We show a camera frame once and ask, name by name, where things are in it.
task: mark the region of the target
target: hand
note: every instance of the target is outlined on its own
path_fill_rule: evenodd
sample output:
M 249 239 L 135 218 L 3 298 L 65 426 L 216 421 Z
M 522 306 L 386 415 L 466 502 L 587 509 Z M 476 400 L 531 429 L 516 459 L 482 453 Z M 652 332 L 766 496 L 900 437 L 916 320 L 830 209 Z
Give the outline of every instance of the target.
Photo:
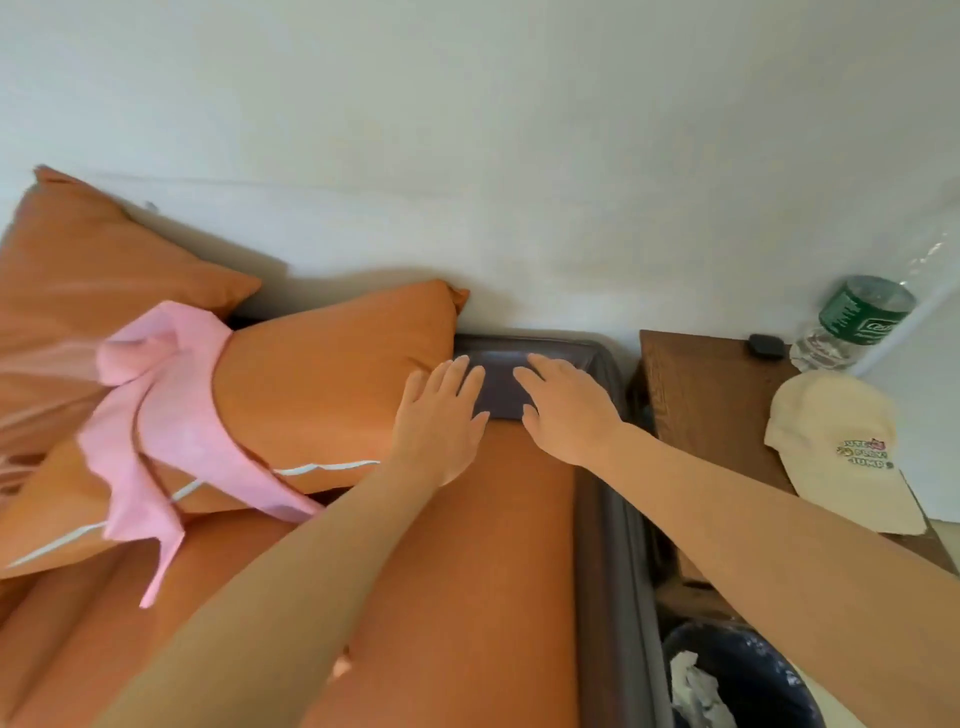
M 388 463 L 422 474 L 440 487 L 473 462 L 490 412 L 473 417 L 485 373 L 483 367 L 474 367 L 464 379 L 467 364 L 469 358 L 461 356 L 444 362 L 429 377 L 416 371 L 407 378 Z
M 558 460 L 589 467 L 621 424 L 613 402 L 592 376 L 568 361 L 536 353 L 527 361 L 536 373 L 526 367 L 514 369 L 514 377 L 536 406 L 523 405 L 523 426 Z

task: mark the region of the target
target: pink bow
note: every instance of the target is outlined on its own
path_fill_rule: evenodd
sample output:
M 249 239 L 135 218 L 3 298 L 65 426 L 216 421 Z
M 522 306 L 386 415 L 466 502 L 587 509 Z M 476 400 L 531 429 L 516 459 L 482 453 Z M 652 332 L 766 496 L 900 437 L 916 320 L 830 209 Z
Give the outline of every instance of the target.
M 169 498 L 137 452 L 190 473 L 264 513 L 304 522 L 321 507 L 253 462 L 217 415 L 213 369 L 232 332 L 208 311 L 159 303 L 97 350 L 100 381 L 114 386 L 77 435 L 86 465 L 110 487 L 104 538 L 158 539 L 160 558 L 141 607 L 156 599 L 183 541 Z

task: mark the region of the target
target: cream baseball cap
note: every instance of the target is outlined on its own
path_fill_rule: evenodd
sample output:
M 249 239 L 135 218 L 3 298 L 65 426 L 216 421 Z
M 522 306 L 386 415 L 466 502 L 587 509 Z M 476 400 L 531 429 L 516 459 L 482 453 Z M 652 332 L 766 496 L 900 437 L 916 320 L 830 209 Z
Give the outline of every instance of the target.
M 893 459 L 894 414 L 855 376 L 807 372 L 777 390 L 763 442 L 798 496 L 880 533 L 920 534 L 924 513 Z

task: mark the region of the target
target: cap logo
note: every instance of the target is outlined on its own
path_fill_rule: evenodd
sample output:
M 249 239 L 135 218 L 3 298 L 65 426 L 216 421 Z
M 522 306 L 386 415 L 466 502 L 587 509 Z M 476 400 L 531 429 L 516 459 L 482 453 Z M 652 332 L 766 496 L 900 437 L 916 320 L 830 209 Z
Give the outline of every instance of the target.
M 837 446 L 837 454 L 848 463 L 864 468 L 893 470 L 896 466 L 887 452 L 887 444 L 882 440 L 844 440 Z

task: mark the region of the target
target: skin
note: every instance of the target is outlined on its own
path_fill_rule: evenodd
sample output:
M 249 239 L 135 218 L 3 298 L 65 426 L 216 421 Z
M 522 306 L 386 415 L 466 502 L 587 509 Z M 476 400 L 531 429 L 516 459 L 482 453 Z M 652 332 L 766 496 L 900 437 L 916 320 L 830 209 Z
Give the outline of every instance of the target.
M 620 422 L 567 362 L 534 354 L 530 364 L 515 376 L 535 405 L 523 423 L 537 445 L 642 511 L 788 659 L 872 728 L 957 724 L 960 581 Z M 476 454 L 483 371 L 461 388 L 466 368 L 462 358 L 429 380 L 411 376 L 384 464 L 210 599 L 96 725 L 297 726 L 403 532 Z

